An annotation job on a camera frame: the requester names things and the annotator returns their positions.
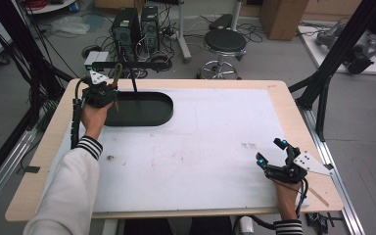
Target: computer tower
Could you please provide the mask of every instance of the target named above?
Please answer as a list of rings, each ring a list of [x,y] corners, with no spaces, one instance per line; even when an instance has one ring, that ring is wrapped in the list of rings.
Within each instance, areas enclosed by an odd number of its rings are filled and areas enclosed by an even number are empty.
[[[136,8],[119,8],[112,24],[118,59],[137,62],[141,45],[140,24]]]
[[[160,29],[158,21],[158,7],[144,6],[140,18],[142,38],[145,52],[160,51]]]

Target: person's right hand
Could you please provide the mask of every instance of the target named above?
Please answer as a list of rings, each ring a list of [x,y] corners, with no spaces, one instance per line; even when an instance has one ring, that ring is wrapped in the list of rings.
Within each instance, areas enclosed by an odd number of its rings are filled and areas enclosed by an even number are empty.
[[[277,209],[282,220],[298,219],[295,212],[295,203],[302,183],[288,184],[277,180],[273,180],[273,182],[276,186]]]

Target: hand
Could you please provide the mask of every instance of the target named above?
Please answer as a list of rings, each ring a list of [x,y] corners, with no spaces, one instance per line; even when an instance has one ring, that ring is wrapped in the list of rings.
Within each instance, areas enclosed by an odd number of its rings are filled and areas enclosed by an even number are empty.
[[[277,209],[282,220],[298,219],[295,212],[295,202],[302,183],[288,184],[277,180],[273,180],[273,182],[276,186]]]
[[[81,113],[81,122],[85,127],[85,135],[97,140],[108,115],[109,104],[103,108],[94,108],[85,105]]]

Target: stool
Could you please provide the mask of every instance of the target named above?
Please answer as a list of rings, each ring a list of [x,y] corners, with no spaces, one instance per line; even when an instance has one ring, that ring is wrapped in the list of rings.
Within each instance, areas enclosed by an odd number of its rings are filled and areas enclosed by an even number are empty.
[[[236,31],[214,29],[207,32],[204,36],[204,46],[218,55],[218,60],[203,65],[197,73],[197,78],[241,79],[236,69],[223,61],[223,57],[236,57],[240,61],[245,52],[246,43],[246,39]]]

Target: white long sleeve shirt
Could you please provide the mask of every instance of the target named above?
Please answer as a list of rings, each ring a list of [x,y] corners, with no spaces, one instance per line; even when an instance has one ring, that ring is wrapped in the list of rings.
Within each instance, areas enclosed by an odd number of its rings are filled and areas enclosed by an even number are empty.
[[[84,136],[60,160],[35,217],[23,234],[88,234],[99,180],[102,145]]]

